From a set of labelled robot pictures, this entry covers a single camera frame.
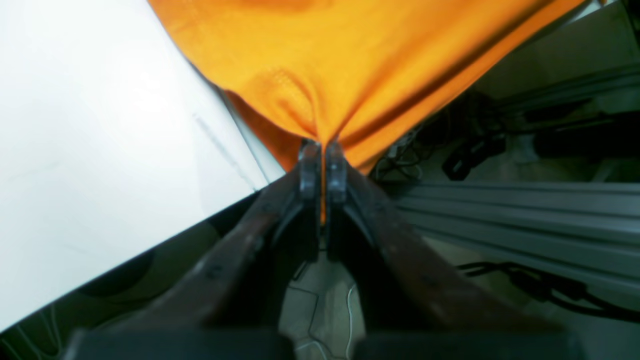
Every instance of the white cable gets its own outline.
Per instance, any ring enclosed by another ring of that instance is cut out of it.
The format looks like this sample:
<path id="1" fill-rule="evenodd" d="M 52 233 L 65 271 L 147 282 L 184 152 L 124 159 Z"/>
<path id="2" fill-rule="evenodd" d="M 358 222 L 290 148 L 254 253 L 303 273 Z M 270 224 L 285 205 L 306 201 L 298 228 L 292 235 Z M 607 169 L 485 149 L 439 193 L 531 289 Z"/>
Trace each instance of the white cable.
<path id="1" fill-rule="evenodd" d="M 6 346 L 7 349 L 9 349 L 9 351 L 11 353 L 13 353 L 13 356 L 18 359 L 18 360 L 22 360 L 22 358 L 20 357 L 20 355 L 18 355 L 18 352 L 15 351 L 15 349 L 13 348 L 13 346 L 11 346 L 11 344 L 9 344 L 5 339 L 2 339 L 2 343 Z"/>
<path id="2" fill-rule="evenodd" d="M 349 289 L 349 293 L 347 293 L 347 310 L 349 311 L 349 341 L 347 341 L 347 349 L 345 349 L 344 351 L 344 356 L 347 358 L 347 360 L 350 360 L 349 347 L 351 347 L 351 339 L 353 337 L 353 312 L 351 310 L 351 293 L 355 288 L 356 285 L 354 284 L 351 289 Z"/>
<path id="3" fill-rule="evenodd" d="M 322 345 L 320 345 L 320 343 L 319 343 L 319 342 L 317 342 L 317 341 L 309 341 L 309 342 L 308 342 L 308 343 L 306 343 L 306 344 L 300 345 L 300 346 L 298 346 L 298 347 L 296 348 L 296 351 L 298 351 L 298 350 L 302 350 L 302 349 L 304 349 L 305 347 L 309 347 L 309 346 L 311 346 L 311 345 L 315 345 L 315 346 L 317 346 L 317 347 L 318 347 L 318 349 L 320 350 L 320 353 L 322 354 L 323 359 L 324 359 L 324 360 L 327 360 L 327 358 L 326 358 L 326 354 L 324 353 L 324 349 L 322 349 Z"/>
<path id="4" fill-rule="evenodd" d="M 51 330 L 51 326 L 49 325 L 49 320 L 45 316 L 44 310 L 40 311 L 40 317 L 42 318 L 42 322 L 44 323 L 45 328 L 47 329 L 47 334 L 49 335 L 49 339 L 52 343 L 56 345 L 58 348 L 56 356 L 60 356 L 60 353 L 63 349 L 62 339 L 60 337 L 60 329 L 58 328 L 58 321 L 56 319 L 56 303 L 51 304 L 51 325 L 53 326 L 53 331 Z"/>

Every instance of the wire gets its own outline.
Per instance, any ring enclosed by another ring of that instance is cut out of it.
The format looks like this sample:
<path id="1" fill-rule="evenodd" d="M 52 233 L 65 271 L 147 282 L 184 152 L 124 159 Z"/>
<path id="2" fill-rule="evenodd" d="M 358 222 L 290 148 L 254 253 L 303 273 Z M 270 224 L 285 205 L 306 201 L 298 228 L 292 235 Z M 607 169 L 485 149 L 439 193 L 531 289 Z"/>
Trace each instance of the wire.
<path id="1" fill-rule="evenodd" d="M 319 342 L 317 342 L 317 341 L 310 341 L 310 342 L 308 342 L 308 343 L 306 343 L 306 344 L 304 344 L 304 345 L 300 345 L 300 346 L 298 346 L 295 350 L 296 350 L 296 351 L 298 351 L 298 350 L 302 350 L 302 349 L 304 349 L 305 347 L 309 347 L 309 346 L 311 346 L 311 345 L 315 345 L 315 346 L 317 346 L 317 347 L 318 347 L 318 349 L 320 350 L 320 353 L 322 354 L 323 359 L 324 359 L 324 360 L 327 360 L 327 358 L 326 358 L 326 354 L 324 353 L 324 350 L 322 349 L 322 346 L 321 346 L 321 345 L 320 345 L 320 343 L 319 343 Z"/>
<path id="2" fill-rule="evenodd" d="M 135 315 L 137 312 L 139 311 L 139 309 L 133 310 L 133 311 L 127 311 L 126 313 L 122 313 L 122 314 L 118 314 L 112 318 L 108 318 L 107 320 L 104 320 L 103 322 L 100 322 L 98 324 L 96 324 L 93 328 L 95 330 L 99 330 L 99 329 L 104 329 L 106 327 L 109 327 L 110 325 L 113 325 L 115 323 L 118 323 L 130 316 Z"/>
<path id="3" fill-rule="evenodd" d="M 311 320 L 309 321 L 309 327 L 307 328 L 307 336 L 308 336 L 311 340 L 314 340 L 314 341 L 318 342 L 320 345 L 322 345 L 322 346 L 327 350 L 327 352 L 329 353 L 329 355 L 330 355 L 332 358 L 334 358 L 334 359 L 347 360 L 345 357 L 342 357 L 342 356 L 336 356 L 336 355 L 334 355 L 334 354 L 333 354 L 333 352 L 331 351 L 331 348 L 330 348 L 326 343 L 324 343 L 322 340 L 318 339 L 317 337 L 315 337 L 315 336 L 311 333 L 311 327 L 313 326 L 313 324 L 314 324 L 314 319 L 316 318 L 316 311 L 317 311 L 318 303 L 319 303 L 319 300 L 320 300 L 320 294 L 318 294 L 318 293 L 314 293 L 313 291 L 308 291 L 308 290 L 304 290 L 304 289 L 301 289 L 301 288 L 297 288 L 297 287 L 295 287 L 295 286 L 288 286 L 288 288 L 289 288 L 289 289 L 292 289 L 292 290 L 302 291 L 303 293 L 308 293 L 309 295 L 313 295 L 313 296 L 315 296 L 316 301 L 315 301 L 315 304 L 314 304 L 314 311 L 313 311 L 313 313 L 311 313 Z"/>
<path id="4" fill-rule="evenodd" d="M 13 356 L 16 359 L 22 360 L 21 356 L 18 355 L 18 352 L 13 348 L 13 346 L 11 346 L 11 344 L 9 344 L 8 341 L 6 341 L 5 339 L 2 339 L 0 341 L 2 341 L 2 343 L 5 345 L 5 347 L 13 354 Z M 36 356 L 38 357 L 38 359 L 41 359 L 40 354 L 36 354 Z"/>
<path id="5" fill-rule="evenodd" d="M 356 284 L 354 284 L 351 287 L 351 289 L 349 289 L 349 292 L 347 293 L 347 310 L 349 311 L 349 341 L 347 341 L 347 349 L 345 349 L 344 351 L 344 356 L 347 358 L 347 360 L 350 360 L 349 348 L 351 347 L 351 339 L 353 337 L 353 312 L 351 310 L 351 293 L 355 288 L 356 288 Z"/>
<path id="6" fill-rule="evenodd" d="M 457 266 L 458 270 L 471 270 L 465 272 L 467 277 L 481 276 L 489 274 L 495 271 L 501 271 L 505 273 L 512 285 L 526 292 L 532 298 L 539 301 L 549 301 L 559 307 L 580 313 L 584 315 L 597 316 L 601 318 L 609 318 L 613 320 L 621 320 L 626 322 L 640 323 L 640 311 L 634 311 L 631 309 L 625 309 L 610 302 L 604 301 L 586 290 L 586 285 L 582 282 L 562 277 L 555 274 L 550 274 L 542 270 L 530 268 L 525 265 L 516 263 L 489 263 L 481 261 L 477 263 L 469 263 Z M 538 275 L 540 278 L 536 278 L 522 271 L 513 271 L 513 269 L 524 270 L 526 272 L 532 272 Z M 593 307 L 581 306 L 574 304 L 557 296 L 553 295 L 553 291 L 565 294 L 573 300 L 585 300 L 594 306 L 599 307 L 596 309 Z"/>

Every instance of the white table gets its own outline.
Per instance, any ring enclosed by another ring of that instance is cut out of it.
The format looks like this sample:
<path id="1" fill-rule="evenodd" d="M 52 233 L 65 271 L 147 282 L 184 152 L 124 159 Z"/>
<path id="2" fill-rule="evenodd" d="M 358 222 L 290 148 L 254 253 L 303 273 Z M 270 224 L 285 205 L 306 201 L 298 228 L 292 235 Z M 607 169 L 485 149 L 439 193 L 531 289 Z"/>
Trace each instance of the white table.
<path id="1" fill-rule="evenodd" d="M 144 0 L 0 0 L 0 331 L 282 175 L 241 130 Z"/>

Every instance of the orange fabric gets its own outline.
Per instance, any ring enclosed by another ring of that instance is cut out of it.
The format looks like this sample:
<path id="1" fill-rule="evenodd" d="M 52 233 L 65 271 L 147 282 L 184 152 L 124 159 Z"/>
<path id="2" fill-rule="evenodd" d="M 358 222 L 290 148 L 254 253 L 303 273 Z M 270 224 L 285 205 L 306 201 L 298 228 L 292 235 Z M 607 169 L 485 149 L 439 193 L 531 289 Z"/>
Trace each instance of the orange fabric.
<path id="1" fill-rule="evenodd" d="M 150 0 L 286 170 L 300 137 L 384 151 L 583 0 Z"/>

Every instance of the black cable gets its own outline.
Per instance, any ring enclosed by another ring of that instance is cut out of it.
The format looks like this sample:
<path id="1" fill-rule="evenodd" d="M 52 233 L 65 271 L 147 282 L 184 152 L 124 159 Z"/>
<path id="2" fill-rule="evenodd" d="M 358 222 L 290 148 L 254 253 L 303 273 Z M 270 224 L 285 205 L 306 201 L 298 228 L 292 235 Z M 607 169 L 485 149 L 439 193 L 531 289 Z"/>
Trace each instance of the black cable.
<path id="1" fill-rule="evenodd" d="M 320 301 L 320 294 L 318 294 L 318 293 L 314 293 L 313 291 L 308 291 L 308 290 L 304 290 L 304 289 L 301 289 L 301 288 L 296 288 L 295 286 L 291 286 L 291 285 L 290 285 L 290 286 L 288 286 L 288 288 L 289 288 L 289 289 L 292 289 L 292 290 L 302 291 L 303 293 L 307 293 L 307 294 L 309 294 L 309 295 L 313 295 L 313 296 L 315 296 L 315 297 L 316 297 L 316 301 L 315 301 L 315 304 L 314 304 L 314 310 L 313 310 L 313 312 L 311 313 L 311 320 L 309 320 L 309 327 L 307 328 L 307 337 L 308 337 L 309 339 L 314 340 L 314 341 L 317 341 L 319 344 L 321 344 L 321 345 L 322 345 L 322 346 L 327 350 L 327 352 L 329 353 L 329 355 L 331 355 L 331 357 L 332 357 L 332 358 L 334 358 L 334 359 L 346 360 L 346 357 L 342 357 L 342 356 L 335 356 L 335 355 L 333 354 L 333 352 L 331 351 L 331 348 L 330 348 L 330 347 L 329 347 L 329 346 L 328 346 L 324 341 L 322 341 L 322 340 L 318 339 L 316 336 L 314 336 L 314 335 L 311 333 L 311 327 L 312 327 L 312 326 L 313 326 L 313 324 L 314 324 L 314 319 L 316 318 L 316 311 L 317 311 L 317 308 L 318 308 L 318 303 L 319 303 L 319 301 Z"/>
<path id="2" fill-rule="evenodd" d="M 464 274 L 468 277 L 475 277 L 501 271 L 509 277 L 509 281 L 526 292 L 532 298 L 539 301 L 549 301 L 559 307 L 590 316 L 621 320 L 626 322 L 640 323 L 640 311 L 625 309 L 608 301 L 602 300 L 587 291 L 587 286 L 579 281 L 565 278 L 559 275 L 550 274 L 542 270 L 531 268 L 516 263 L 490 263 L 487 261 L 469 263 L 457 266 L 458 270 L 471 270 Z M 535 278 L 526 272 L 532 272 L 540 278 Z M 577 305 L 556 296 L 553 291 L 558 291 L 572 300 L 585 300 L 600 309 Z"/>

